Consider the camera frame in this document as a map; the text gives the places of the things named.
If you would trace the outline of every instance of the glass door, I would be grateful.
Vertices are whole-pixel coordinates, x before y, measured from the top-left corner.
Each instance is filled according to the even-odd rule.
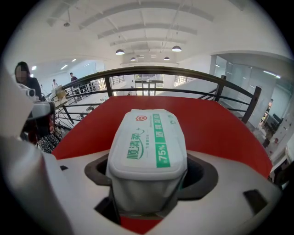
[[[142,83],[135,83],[136,88],[142,88]],[[143,95],[143,92],[141,90],[136,91],[136,95]]]
[[[149,88],[149,84],[148,83],[143,83],[143,88]],[[148,90],[144,90],[143,95],[149,95]]]
[[[149,83],[149,88],[155,88],[155,83]],[[155,91],[154,90],[150,90],[149,91],[149,95],[155,95]]]

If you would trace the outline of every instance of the long dark hair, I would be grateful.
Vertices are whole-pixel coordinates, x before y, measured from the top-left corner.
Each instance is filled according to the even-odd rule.
[[[14,69],[14,75],[15,75],[15,78],[16,78],[16,80],[17,80],[17,73],[16,73],[16,71],[17,71],[17,67],[18,66],[20,66],[21,67],[21,70],[22,71],[26,71],[27,72],[27,78],[30,78],[30,71],[29,71],[29,68],[28,68],[28,64],[26,63],[26,62],[23,62],[23,61],[21,61],[21,62],[19,62],[17,65],[16,65],[16,67],[15,67],[15,69]]]

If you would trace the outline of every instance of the woman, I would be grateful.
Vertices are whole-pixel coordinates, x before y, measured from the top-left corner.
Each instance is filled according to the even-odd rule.
[[[36,96],[39,100],[42,100],[41,88],[37,78],[31,78],[29,68],[26,62],[19,62],[15,67],[15,77],[17,83],[23,84],[30,89],[35,90]],[[54,129],[54,124],[52,119],[49,118],[49,129],[44,130],[41,127],[46,126],[45,120],[34,120],[27,121],[23,128],[23,133],[28,133],[28,136],[33,136],[33,138],[29,138],[29,141],[38,144],[41,150],[47,153],[51,153],[54,148],[61,141],[62,136]]]
[[[30,89],[34,89],[36,96],[42,100],[41,88],[37,78],[31,78],[29,68],[26,62],[19,62],[15,67],[15,78],[17,83],[23,84]]]

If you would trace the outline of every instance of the ceiling beam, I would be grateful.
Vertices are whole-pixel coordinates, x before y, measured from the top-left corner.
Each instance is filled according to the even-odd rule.
[[[151,52],[151,53],[157,53],[157,52],[161,52],[161,51],[170,51],[171,52],[171,47],[170,48],[161,48],[161,47],[153,47],[153,48],[144,48],[144,49],[125,49],[125,55],[133,55],[133,54],[140,54],[140,53],[147,53],[147,52]]]
[[[145,19],[144,19],[144,15],[143,15],[143,12],[142,11],[140,11],[140,15],[141,15],[143,24],[146,25],[146,22],[145,22]]]
[[[114,27],[116,30],[118,30],[117,25],[111,19],[107,18],[107,20],[112,25],[112,27]],[[119,34],[119,35],[124,39],[124,41],[126,41],[126,38],[124,35],[122,35],[122,34]]]
[[[129,40],[119,40],[115,42],[111,42],[110,46],[120,45],[120,44],[126,44],[126,43],[137,43],[137,42],[164,42],[165,38],[136,38],[136,39],[129,39]],[[167,39],[167,42],[172,43],[179,43],[179,44],[186,44],[186,41],[184,40],[177,40],[177,39]]]
[[[124,11],[130,11],[130,10],[136,10],[136,9],[144,9],[144,8],[161,8],[161,9],[170,9],[170,10],[177,10],[179,8],[179,4],[176,2],[167,2],[167,1],[144,1],[144,2],[131,2],[119,6],[115,6],[113,8],[109,8],[103,12],[103,14],[98,13],[85,21],[83,21],[80,24],[80,29],[83,29],[84,27],[89,26],[90,24],[101,20],[103,18],[112,16],[114,14],[124,12]],[[203,19],[206,19],[210,22],[213,22],[214,17],[203,10],[200,10],[196,7],[189,6],[189,5],[183,5],[180,7],[179,11],[186,12],[198,17],[201,17]]]
[[[159,65],[159,64],[168,64],[171,67],[178,66],[179,63],[172,63],[172,62],[166,62],[166,61],[161,61],[161,62],[131,62],[131,63],[121,63],[121,66],[142,66],[142,65]]]
[[[169,36],[170,30],[173,28],[173,26],[174,26],[174,24],[175,24],[175,20],[176,20],[176,18],[177,18],[177,16],[178,16],[179,10],[180,10],[180,8],[181,8],[182,6],[184,6],[184,3],[185,3],[185,0],[181,0],[178,9],[177,9],[176,12],[175,12],[175,15],[174,15],[173,21],[172,21],[171,24],[170,24],[170,28],[169,28],[169,30],[168,30],[167,33],[166,33],[165,41],[164,41],[164,45],[162,44],[161,48],[164,48],[164,47],[166,46],[166,40],[167,40],[167,38],[168,38],[168,36]]]
[[[197,30],[188,28],[185,26],[174,25],[173,27],[170,27],[170,24],[165,24],[165,23],[150,23],[146,25],[144,25],[143,23],[139,23],[139,24],[126,25],[118,29],[114,28],[108,31],[104,31],[98,34],[98,39],[102,39],[104,37],[107,37],[113,34],[123,33],[126,31],[137,30],[137,29],[147,29],[147,28],[160,28],[160,29],[167,29],[167,30],[171,29],[171,30],[176,30],[179,32],[185,32],[188,34],[197,35]]]
[[[77,1],[78,0],[63,0],[49,16],[47,23],[52,27],[56,23],[57,19],[61,17],[73,4],[77,3]]]

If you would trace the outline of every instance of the red shield logo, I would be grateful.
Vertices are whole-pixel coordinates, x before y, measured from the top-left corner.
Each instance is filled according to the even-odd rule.
[[[137,117],[136,117],[136,121],[137,121],[137,122],[145,121],[146,119],[147,119],[147,117],[146,117],[146,116],[143,116],[143,115],[140,115],[140,116],[137,116]]]

